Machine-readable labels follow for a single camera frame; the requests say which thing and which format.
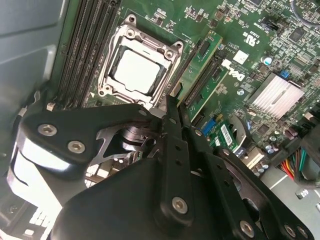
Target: capacitor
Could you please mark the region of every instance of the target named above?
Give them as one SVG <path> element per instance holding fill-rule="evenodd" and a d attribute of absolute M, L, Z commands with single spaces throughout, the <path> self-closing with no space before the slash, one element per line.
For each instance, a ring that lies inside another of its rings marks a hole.
<path fill-rule="evenodd" d="M 275 152 L 278 152 L 278 151 L 279 151 L 278 145 L 272 143 L 271 146 L 272 146 L 273 151 L 275 151 Z"/>
<path fill-rule="evenodd" d="M 266 66 L 269 66 L 271 63 L 272 63 L 272 57 L 270 56 L 263 56 L 261 58 L 261 62 L 266 65 Z"/>
<path fill-rule="evenodd" d="M 260 164 L 256 166 L 256 170 L 261 174 L 265 171 Z"/>
<path fill-rule="evenodd" d="M 292 126 L 288 128 L 288 131 L 291 133 L 292 136 L 298 136 L 297 131 Z"/>
<path fill-rule="evenodd" d="M 276 136 L 270 136 L 270 137 L 269 137 L 269 140 L 270 140 L 271 142 L 275 142 L 275 141 L 277 141 L 277 137 L 276 137 Z"/>
<path fill-rule="evenodd" d="M 260 165 L 263 169 L 269 168 L 269 165 L 268 165 L 267 161 L 265 161 L 265 160 L 260 161 Z"/>
<path fill-rule="evenodd" d="M 268 143 L 268 142 L 265 142 L 264 144 L 263 144 L 263 147 L 264 147 L 264 149 L 265 150 L 270 150 L 270 149 L 272 149 L 272 146 L 270 145 L 270 143 Z"/>
<path fill-rule="evenodd" d="M 295 137 L 288 130 L 285 130 L 283 134 L 290 140 L 295 139 Z"/>
<path fill-rule="evenodd" d="M 218 49 L 219 49 L 219 50 L 223 50 L 223 49 L 225 48 L 225 46 L 226 46 L 226 45 L 224 45 L 224 44 L 221 43 L 221 44 L 219 44 Z"/>
<path fill-rule="evenodd" d="M 260 172 L 258 172 L 258 170 L 256 168 L 252 169 L 252 172 L 254 173 L 254 175 L 256 175 L 257 177 L 260 176 Z"/>
<path fill-rule="evenodd" d="M 275 152 L 275 150 L 273 150 L 272 148 L 266 151 L 268 154 L 273 154 Z"/>

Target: silver heatsink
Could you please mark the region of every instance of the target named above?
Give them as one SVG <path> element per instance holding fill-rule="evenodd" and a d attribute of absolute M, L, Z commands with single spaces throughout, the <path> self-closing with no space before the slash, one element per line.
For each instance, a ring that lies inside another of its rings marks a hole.
<path fill-rule="evenodd" d="M 248 100 L 255 108 L 280 119 L 305 93 L 271 73 Z"/>

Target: silver screw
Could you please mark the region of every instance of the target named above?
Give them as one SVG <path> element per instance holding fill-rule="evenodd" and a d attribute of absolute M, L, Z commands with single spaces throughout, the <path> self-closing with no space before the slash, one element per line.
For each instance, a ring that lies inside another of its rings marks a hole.
<path fill-rule="evenodd" d="M 176 124 L 177 122 L 176 122 L 176 120 L 174 120 L 173 118 L 169 118 L 169 120 L 170 120 L 170 122 L 172 122 L 173 124 Z"/>
<path fill-rule="evenodd" d="M 82 154 L 86 150 L 86 146 L 75 140 L 68 143 L 68 149 L 75 154 Z"/>
<path fill-rule="evenodd" d="M 166 53 L 165 53 L 165 56 L 166 56 L 168 59 L 172 58 L 173 55 L 174 55 L 174 52 L 171 51 L 171 50 L 168 50 L 168 51 L 166 51 Z"/>
<path fill-rule="evenodd" d="M 238 91 L 236 91 L 236 94 L 242 96 L 243 94 L 245 94 L 245 91 L 243 89 L 239 89 Z"/>
<path fill-rule="evenodd" d="M 225 155 L 229 156 L 230 152 L 227 149 L 223 149 L 222 151 Z"/>
<path fill-rule="evenodd" d="M 41 124 L 38 126 L 38 132 L 44 136 L 51 137 L 56 135 L 58 130 L 51 124 Z"/>
<path fill-rule="evenodd" d="M 143 115 L 143 116 L 147 116 L 147 113 L 146 113 L 145 111 L 143 111 L 143 110 L 139 110 L 139 113 L 140 113 L 141 115 Z"/>
<path fill-rule="evenodd" d="M 246 221 L 243 221 L 243 220 L 240 221 L 240 228 L 241 228 L 241 231 L 245 233 L 245 235 L 247 235 L 249 238 L 252 239 L 255 236 L 254 229 Z"/>
<path fill-rule="evenodd" d="M 285 230 L 288 232 L 288 234 L 291 236 L 291 237 L 293 237 L 293 238 L 295 238 L 296 237 L 296 233 L 295 233 L 295 231 L 289 226 L 289 225 L 284 225 L 284 228 L 285 228 Z"/>
<path fill-rule="evenodd" d="M 194 130 L 195 134 L 197 134 L 198 136 L 202 136 L 202 132 L 198 129 Z"/>
<path fill-rule="evenodd" d="M 133 37 L 135 35 L 135 31 L 131 28 L 129 28 L 127 31 L 126 31 L 126 34 L 128 37 Z"/>
<path fill-rule="evenodd" d="M 180 214 L 186 214 L 188 212 L 188 205 L 181 197 L 175 196 L 172 199 L 172 206 Z"/>
<path fill-rule="evenodd" d="M 308 234 L 306 233 L 306 231 L 302 227 L 297 226 L 296 228 L 299 230 L 299 232 L 302 234 L 302 236 L 304 236 L 306 239 L 308 239 Z"/>

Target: sticker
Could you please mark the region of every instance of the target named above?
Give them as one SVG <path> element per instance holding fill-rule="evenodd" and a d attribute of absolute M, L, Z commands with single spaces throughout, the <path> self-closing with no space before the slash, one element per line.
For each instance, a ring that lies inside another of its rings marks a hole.
<path fill-rule="evenodd" d="M 231 136 L 230 136 L 230 134 L 229 134 L 229 132 L 228 132 L 227 127 L 226 127 L 225 124 L 222 125 L 221 131 L 222 131 L 222 134 L 223 134 L 224 139 L 225 139 L 225 141 L 226 141 L 226 144 L 227 144 L 228 146 L 230 146 L 233 141 L 232 141 L 232 138 L 231 138 Z"/>
<path fill-rule="evenodd" d="M 233 60 L 235 60 L 239 64 L 244 64 L 247 58 L 249 57 L 248 54 L 244 53 L 243 51 L 239 50 L 235 56 L 233 57 Z"/>
<path fill-rule="evenodd" d="M 220 141 L 219 141 L 219 138 L 216 136 L 215 139 L 214 139 L 214 143 L 215 145 L 218 147 L 218 146 L 221 146 L 220 144 Z"/>

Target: green circuit board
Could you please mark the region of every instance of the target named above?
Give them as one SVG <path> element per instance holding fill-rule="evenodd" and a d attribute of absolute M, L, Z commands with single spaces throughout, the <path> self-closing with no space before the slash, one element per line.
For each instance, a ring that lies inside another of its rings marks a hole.
<path fill-rule="evenodd" d="M 64 62 L 64 48 L 70 40 L 71 28 L 79 1 L 71 0 L 52 73 L 53 85 L 57 85 Z M 307 20 L 317 22 L 318 7 L 298 0 L 298 12 Z M 219 75 L 210 78 L 200 90 L 201 99 L 188 105 L 189 116 L 194 119 L 200 111 L 205 117 L 202 127 L 212 117 L 222 114 L 225 119 L 237 115 L 248 123 L 257 145 L 270 136 L 282 142 L 283 131 L 303 118 L 305 112 L 320 100 L 320 74 L 317 67 L 320 55 L 320 30 L 304 26 L 292 13 L 287 0 L 122 0 L 114 25 L 120 25 L 129 15 L 136 16 L 137 27 L 168 45 L 176 41 L 184 44 L 182 68 L 199 41 L 213 37 L 206 55 L 219 52 L 227 60 L 221 64 Z M 263 26 L 269 19 L 277 30 Z M 272 57 L 272 63 L 264 65 L 261 59 Z M 182 102 L 207 64 L 199 60 L 199 52 L 191 63 L 182 69 L 179 79 L 181 91 L 177 98 Z M 248 112 L 248 99 L 270 75 L 287 72 L 286 79 L 299 85 L 303 97 L 282 118 L 284 124 L 263 112 Z M 83 107 L 122 104 L 118 98 L 98 95 L 98 77 L 95 75 L 86 95 Z"/>

